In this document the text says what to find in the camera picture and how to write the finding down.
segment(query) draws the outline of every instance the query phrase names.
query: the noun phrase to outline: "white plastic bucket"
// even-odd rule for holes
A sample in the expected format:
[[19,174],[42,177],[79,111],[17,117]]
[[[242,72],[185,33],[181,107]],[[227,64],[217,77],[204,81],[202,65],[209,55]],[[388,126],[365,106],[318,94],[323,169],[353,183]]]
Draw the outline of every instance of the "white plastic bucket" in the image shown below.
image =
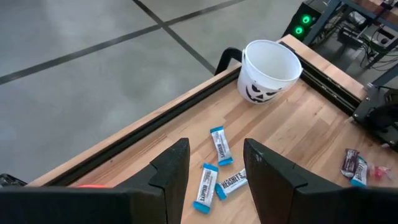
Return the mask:
[[292,86],[302,70],[300,60],[287,47],[255,40],[243,50],[239,93],[251,103],[265,103]]

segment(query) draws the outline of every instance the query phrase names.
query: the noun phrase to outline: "green led light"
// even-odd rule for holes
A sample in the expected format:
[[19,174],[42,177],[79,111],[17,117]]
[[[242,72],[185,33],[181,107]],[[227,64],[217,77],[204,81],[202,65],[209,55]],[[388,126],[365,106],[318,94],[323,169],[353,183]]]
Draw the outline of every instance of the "green led light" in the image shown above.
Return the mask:
[[312,21],[312,18],[311,18],[311,16],[309,16],[309,15],[304,15],[304,16],[301,18],[301,22],[302,22],[303,24],[305,24],[305,25],[310,24],[311,21]]
[[303,27],[296,27],[294,29],[294,33],[297,34],[297,35],[301,35],[301,34],[303,34],[303,32],[304,32]]

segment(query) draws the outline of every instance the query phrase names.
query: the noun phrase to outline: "candy bar wrapper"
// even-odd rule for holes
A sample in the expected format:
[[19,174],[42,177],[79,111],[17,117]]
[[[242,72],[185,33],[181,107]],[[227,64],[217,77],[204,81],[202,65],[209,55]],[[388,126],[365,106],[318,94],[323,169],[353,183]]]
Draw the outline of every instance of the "candy bar wrapper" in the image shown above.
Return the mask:
[[213,200],[215,185],[217,181],[218,168],[205,163],[198,191],[198,197],[193,202],[193,207],[199,212],[208,214]]
[[359,152],[354,149],[346,149],[346,155],[341,165],[341,173],[348,178],[353,178],[355,170],[358,166],[358,154]]
[[356,187],[365,187],[367,173],[368,164],[362,157],[358,156],[358,167],[356,168],[354,177],[350,180],[351,185]]
[[216,193],[220,200],[225,200],[227,196],[234,192],[236,189],[244,186],[248,183],[246,178],[246,170],[243,169],[241,172],[228,177],[226,180],[216,184]]
[[218,165],[225,166],[234,162],[222,126],[210,130],[218,154]]

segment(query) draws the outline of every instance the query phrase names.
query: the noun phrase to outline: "wooden table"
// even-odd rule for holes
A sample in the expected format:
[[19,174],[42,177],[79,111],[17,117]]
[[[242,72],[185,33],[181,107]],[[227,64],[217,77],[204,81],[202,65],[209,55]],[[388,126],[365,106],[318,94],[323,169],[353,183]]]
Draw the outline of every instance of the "wooden table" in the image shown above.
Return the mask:
[[[292,36],[284,37],[282,40],[354,95],[359,98],[366,96],[361,84],[298,40]],[[104,150],[106,146],[127,133],[151,121],[173,105],[213,82],[227,77],[231,71],[239,68],[240,64],[232,66],[29,185],[44,185],[93,154]],[[182,223],[259,223],[248,186],[239,189],[224,202],[215,196],[209,215],[201,214],[192,208],[192,202],[197,196],[203,163],[217,164],[217,153],[209,130],[216,126],[224,126],[234,158],[234,163],[230,166],[220,167],[218,180],[223,180],[244,167],[244,138],[254,138],[300,166],[345,187],[349,186],[349,182],[340,174],[340,165],[346,148],[357,149],[368,162],[391,167],[398,174],[396,165],[398,154],[379,147],[378,142],[360,127],[347,121],[348,118],[301,80],[265,105],[254,105],[240,97],[235,80],[92,170],[72,186],[118,185],[148,165],[175,141],[188,137],[191,149],[190,176]],[[397,185],[391,181],[370,184]]]

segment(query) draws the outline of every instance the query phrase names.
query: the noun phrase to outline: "concrete floor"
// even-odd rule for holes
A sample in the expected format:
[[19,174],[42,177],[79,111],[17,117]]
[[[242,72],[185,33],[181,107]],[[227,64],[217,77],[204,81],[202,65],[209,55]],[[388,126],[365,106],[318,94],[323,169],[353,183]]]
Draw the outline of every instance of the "concrete floor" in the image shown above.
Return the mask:
[[225,48],[279,39],[301,2],[1,1],[0,173],[59,166],[209,79]]

